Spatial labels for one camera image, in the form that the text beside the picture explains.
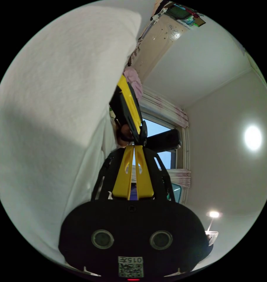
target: ceiling light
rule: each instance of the ceiling light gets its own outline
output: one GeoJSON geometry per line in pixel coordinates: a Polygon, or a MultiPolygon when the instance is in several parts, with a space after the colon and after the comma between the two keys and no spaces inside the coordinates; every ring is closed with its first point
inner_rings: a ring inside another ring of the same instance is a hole
{"type": "Polygon", "coordinates": [[[261,132],[254,125],[247,128],[247,130],[245,131],[244,139],[247,147],[252,151],[256,151],[262,143],[261,132]]]}
{"type": "Polygon", "coordinates": [[[211,225],[212,225],[212,223],[213,223],[213,220],[214,220],[215,218],[221,217],[221,216],[222,216],[222,213],[221,213],[221,212],[218,212],[218,211],[209,211],[209,212],[206,213],[206,215],[212,218],[211,223],[210,223],[210,225],[209,225],[209,227],[208,227],[208,229],[207,229],[207,231],[210,231],[210,228],[211,228],[211,225]]]}
{"type": "Polygon", "coordinates": [[[217,211],[211,211],[211,212],[209,212],[209,216],[210,216],[210,217],[219,217],[219,212],[217,212],[217,211]]]}
{"type": "Polygon", "coordinates": [[[221,217],[222,213],[217,212],[217,211],[210,211],[210,212],[207,212],[206,215],[209,217],[217,218],[217,217],[221,217]]]}

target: cabinet door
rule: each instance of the cabinet door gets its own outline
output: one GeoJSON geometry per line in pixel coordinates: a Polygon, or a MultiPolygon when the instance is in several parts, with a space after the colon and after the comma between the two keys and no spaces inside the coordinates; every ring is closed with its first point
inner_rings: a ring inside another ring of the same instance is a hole
{"type": "Polygon", "coordinates": [[[174,42],[188,29],[167,15],[162,15],[148,31],[139,45],[139,53],[132,66],[137,71],[141,83],[144,83],[150,72],[174,42]]]}

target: camera lens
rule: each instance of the camera lens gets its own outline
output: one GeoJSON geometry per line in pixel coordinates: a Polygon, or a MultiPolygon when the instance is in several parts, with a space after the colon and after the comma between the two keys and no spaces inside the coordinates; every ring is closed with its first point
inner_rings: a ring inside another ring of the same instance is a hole
{"type": "Polygon", "coordinates": [[[99,249],[108,249],[114,243],[112,234],[106,230],[97,230],[92,234],[91,241],[99,249]]]}
{"type": "Polygon", "coordinates": [[[150,244],[156,250],[165,250],[172,243],[172,235],[168,231],[157,231],[150,237],[150,244]]]}

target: pink towel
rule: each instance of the pink towel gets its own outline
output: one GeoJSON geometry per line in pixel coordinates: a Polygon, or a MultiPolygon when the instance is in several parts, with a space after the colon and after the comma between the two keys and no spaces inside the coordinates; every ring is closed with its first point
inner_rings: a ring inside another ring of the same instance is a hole
{"type": "Polygon", "coordinates": [[[143,95],[143,88],[136,70],[133,67],[126,67],[124,69],[123,75],[125,76],[127,82],[131,84],[135,92],[136,98],[139,102],[143,95]]]}

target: yellow plastic part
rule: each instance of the yellow plastic part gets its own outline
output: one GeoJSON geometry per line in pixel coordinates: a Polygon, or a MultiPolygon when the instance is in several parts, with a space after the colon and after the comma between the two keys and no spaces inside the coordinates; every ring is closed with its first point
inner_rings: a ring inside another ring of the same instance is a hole
{"type": "Polygon", "coordinates": [[[131,189],[131,176],[132,176],[132,160],[133,160],[133,145],[128,145],[125,148],[122,163],[118,172],[118,176],[115,182],[112,194],[114,197],[130,199],[131,189]]]}
{"type": "Polygon", "coordinates": [[[127,103],[128,108],[129,108],[129,111],[130,111],[131,117],[133,119],[134,125],[137,129],[138,134],[140,134],[141,120],[140,120],[135,102],[133,100],[131,91],[128,87],[127,80],[126,80],[124,75],[121,76],[121,78],[118,82],[118,86],[122,90],[122,94],[125,98],[125,101],[127,103]]]}
{"type": "Polygon", "coordinates": [[[147,163],[144,157],[142,146],[134,146],[135,150],[135,164],[136,164],[136,188],[137,199],[153,197],[154,191],[147,167],[147,163]]]}

